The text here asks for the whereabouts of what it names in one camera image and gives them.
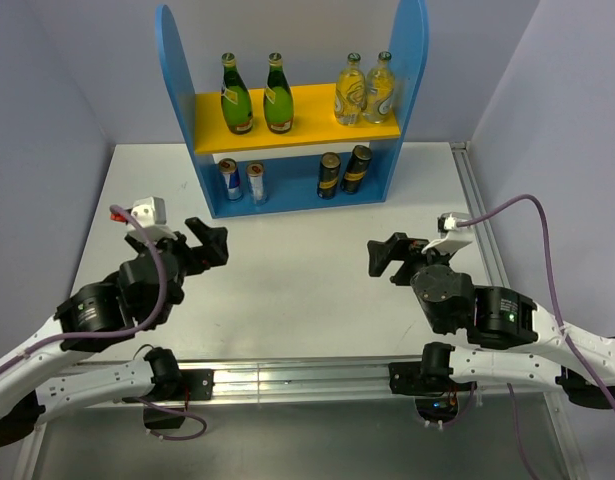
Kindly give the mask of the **blue silver energy can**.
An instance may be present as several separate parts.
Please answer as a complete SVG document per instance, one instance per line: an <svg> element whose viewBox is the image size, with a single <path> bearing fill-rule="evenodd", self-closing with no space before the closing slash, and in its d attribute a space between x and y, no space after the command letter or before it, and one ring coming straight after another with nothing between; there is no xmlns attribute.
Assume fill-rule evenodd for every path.
<svg viewBox="0 0 615 480"><path fill-rule="evenodd" d="M246 175L253 203L256 205L264 204L267 201L267 189L263 164L260 162L248 163Z"/></svg>
<svg viewBox="0 0 615 480"><path fill-rule="evenodd" d="M241 180L237 163L231 158L224 158L218 162L218 170L225 186L229 201L239 201L243 197Z"/></svg>

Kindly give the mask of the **black yellow tonic can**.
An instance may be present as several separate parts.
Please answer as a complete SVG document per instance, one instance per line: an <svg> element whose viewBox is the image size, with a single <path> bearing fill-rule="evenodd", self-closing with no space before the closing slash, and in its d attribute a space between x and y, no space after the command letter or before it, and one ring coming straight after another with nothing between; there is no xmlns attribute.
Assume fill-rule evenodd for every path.
<svg viewBox="0 0 615 480"><path fill-rule="evenodd" d="M317 195L321 199L331 199L336 194L341 160L337 153L326 152L319 163Z"/></svg>
<svg viewBox="0 0 615 480"><path fill-rule="evenodd" d="M369 147L356 145L353 148L340 183L343 192L355 194L359 190L372 158L373 154Z"/></svg>

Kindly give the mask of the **green glass bottle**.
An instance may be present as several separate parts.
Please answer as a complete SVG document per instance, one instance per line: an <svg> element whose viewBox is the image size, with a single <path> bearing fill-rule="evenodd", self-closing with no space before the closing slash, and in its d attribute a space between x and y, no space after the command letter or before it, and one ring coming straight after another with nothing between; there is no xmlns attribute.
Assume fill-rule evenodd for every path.
<svg viewBox="0 0 615 480"><path fill-rule="evenodd" d="M263 112L268 129L275 134L288 133L293 126L294 102L283 70L282 55L268 56L269 72L264 89Z"/></svg>
<svg viewBox="0 0 615 480"><path fill-rule="evenodd" d="M253 110L249 91L236 66L235 55L226 52L221 57L223 81L221 109L229 131L236 135L248 133L253 128Z"/></svg>

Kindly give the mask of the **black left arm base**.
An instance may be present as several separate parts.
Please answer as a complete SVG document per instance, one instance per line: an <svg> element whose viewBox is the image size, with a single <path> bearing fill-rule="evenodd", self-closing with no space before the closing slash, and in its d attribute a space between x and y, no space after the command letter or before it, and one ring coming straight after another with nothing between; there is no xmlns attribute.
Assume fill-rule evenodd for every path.
<svg viewBox="0 0 615 480"><path fill-rule="evenodd" d="M211 369L182 370L182 380L171 393L164 397L149 397L148 400L157 405L174 410L187 410L192 402L208 401L212 397L214 386L214 371ZM160 430L177 430L183 425L182 416L159 412L145 406L143 423L146 428Z"/></svg>

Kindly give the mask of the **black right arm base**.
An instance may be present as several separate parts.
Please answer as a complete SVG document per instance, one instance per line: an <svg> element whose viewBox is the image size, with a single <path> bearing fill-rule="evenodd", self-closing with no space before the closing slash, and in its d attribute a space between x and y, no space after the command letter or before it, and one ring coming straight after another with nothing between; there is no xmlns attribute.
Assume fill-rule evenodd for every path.
<svg viewBox="0 0 615 480"><path fill-rule="evenodd" d="M473 382L457 383L449 378L432 378L421 373L420 361L388 364L389 388L394 395L442 396L453 392L468 392Z"/></svg>

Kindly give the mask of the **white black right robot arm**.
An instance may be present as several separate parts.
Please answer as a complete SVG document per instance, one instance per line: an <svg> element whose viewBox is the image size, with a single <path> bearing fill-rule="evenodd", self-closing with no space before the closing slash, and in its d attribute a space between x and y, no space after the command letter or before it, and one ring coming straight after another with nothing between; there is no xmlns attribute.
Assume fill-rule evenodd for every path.
<svg viewBox="0 0 615 480"><path fill-rule="evenodd" d="M559 323L509 288L475 285L451 268L453 250L436 242L395 233L384 243L369 242L368 251L373 277L400 262L390 281L413 290L434 333L465 331L467 337L464 347L431 342L419 360L389 364L393 393L436 396L509 383L561 390L585 408L615 407L615 337Z"/></svg>

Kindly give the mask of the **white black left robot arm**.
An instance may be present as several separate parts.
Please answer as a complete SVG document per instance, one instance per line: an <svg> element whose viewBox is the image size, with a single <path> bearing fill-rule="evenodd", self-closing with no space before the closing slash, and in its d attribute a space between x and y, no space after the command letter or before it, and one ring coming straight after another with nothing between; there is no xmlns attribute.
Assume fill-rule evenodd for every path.
<svg viewBox="0 0 615 480"><path fill-rule="evenodd" d="M161 347L119 367L75 377L61 373L165 323L184 299L184 280L229 258L227 229L196 217L185 221L200 242L195 247L153 214L139 217L120 208L111 218L127 226L125 240L137 255L102 281L82 287L0 359L0 448L72 409L121 400L156 410L162 401L189 397L175 355Z"/></svg>

